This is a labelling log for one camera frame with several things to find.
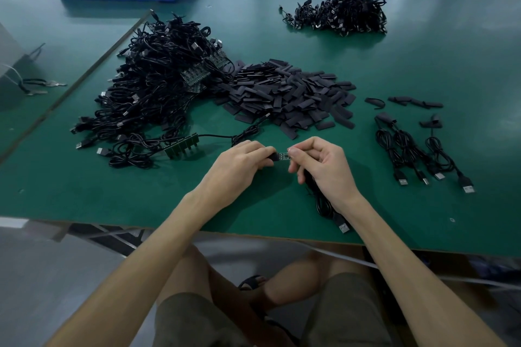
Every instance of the right hand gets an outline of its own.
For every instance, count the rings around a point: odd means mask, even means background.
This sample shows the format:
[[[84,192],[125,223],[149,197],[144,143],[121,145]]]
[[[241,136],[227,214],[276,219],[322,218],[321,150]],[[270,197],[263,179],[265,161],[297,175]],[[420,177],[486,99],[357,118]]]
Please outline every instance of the right hand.
[[[342,147],[311,137],[288,148],[288,154],[291,158],[288,171],[297,173],[298,183],[305,183],[306,169],[336,211],[341,212],[347,202],[361,196]]]

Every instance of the forearm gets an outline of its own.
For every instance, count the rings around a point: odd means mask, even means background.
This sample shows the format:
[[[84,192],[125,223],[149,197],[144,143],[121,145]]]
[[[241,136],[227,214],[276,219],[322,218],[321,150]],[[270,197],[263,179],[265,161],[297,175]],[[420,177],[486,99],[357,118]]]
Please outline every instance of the forearm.
[[[496,334],[414,255],[363,197],[341,209],[364,241],[419,345],[502,345]]]
[[[192,236],[213,214],[187,194],[155,232],[96,289],[48,346],[119,346],[134,339]]]

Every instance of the pile of black cables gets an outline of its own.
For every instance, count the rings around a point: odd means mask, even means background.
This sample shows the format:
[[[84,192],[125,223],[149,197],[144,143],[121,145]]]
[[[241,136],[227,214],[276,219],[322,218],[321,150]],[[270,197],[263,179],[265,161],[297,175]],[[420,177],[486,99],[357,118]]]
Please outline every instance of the pile of black cables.
[[[341,36],[356,32],[387,33],[386,15],[382,11],[385,0],[325,0],[312,6],[311,0],[298,4],[295,14],[286,13],[283,21],[296,29],[331,29]]]
[[[112,86],[95,99],[101,108],[94,117],[80,117],[71,129],[89,132],[78,149],[97,141],[113,143],[111,149],[98,149],[100,155],[110,157],[113,167],[152,167],[152,155],[186,137],[186,111],[193,99],[204,95],[209,86],[232,79],[215,64],[216,55],[224,56],[224,63],[231,61],[220,52],[220,41],[208,39],[209,27],[184,23],[175,14],[166,22],[154,12],[151,15],[155,21],[138,28],[119,52],[125,63],[117,69]],[[154,126],[161,126],[163,133],[147,138],[145,131]]]

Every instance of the green workbench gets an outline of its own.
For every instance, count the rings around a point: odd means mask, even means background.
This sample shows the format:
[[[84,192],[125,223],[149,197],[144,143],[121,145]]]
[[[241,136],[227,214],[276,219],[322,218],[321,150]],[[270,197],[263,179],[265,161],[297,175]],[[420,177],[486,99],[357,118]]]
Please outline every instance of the green workbench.
[[[256,139],[279,151],[316,134],[342,146],[362,194],[411,248],[521,256],[521,0],[387,0],[386,36],[347,38],[288,27],[279,4],[292,11],[297,1],[305,0],[178,0],[155,10],[162,19],[174,11],[210,26],[211,37],[223,41],[232,60],[283,59],[352,81],[358,87],[358,99],[350,106],[354,130],[311,128],[299,131],[292,142],[277,126],[263,125]],[[69,129],[79,115],[97,109],[93,99],[107,88],[120,63],[112,55],[3,162],[0,214],[157,227],[229,147],[229,140],[202,138],[193,155],[160,157],[150,170],[113,169],[96,155],[96,147],[76,150],[84,135]],[[445,105],[439,110],[444,128],[437,136],[474,182],[475,194],[465,194],[454,173],[443,181],[430,178],[431,185],[424,186],[407,170],[409,185],[396,183],[386,153],[374,140],[378,111],[363,100],[400,95]],[[429,135],[418,122],[428,120],[433,110],[388,102],[385,111],[419,143]],[[212,101],[196,101],[189,114],[190,131],[199,134],[237,134],[247,127]],[[318,216],[313,197],[287,166],[278,162],[259,172],[204,230],[360,243],[355,232],[342,235]]]
[[[0,0],[0,23],[27,54],[45,43],[15,68],[23,78],[67,84],[33,87],[48,94],[28,97],[0,79],[0,160],[151,7],[153,2]],[[13,71],[7,74],[17,79]]]

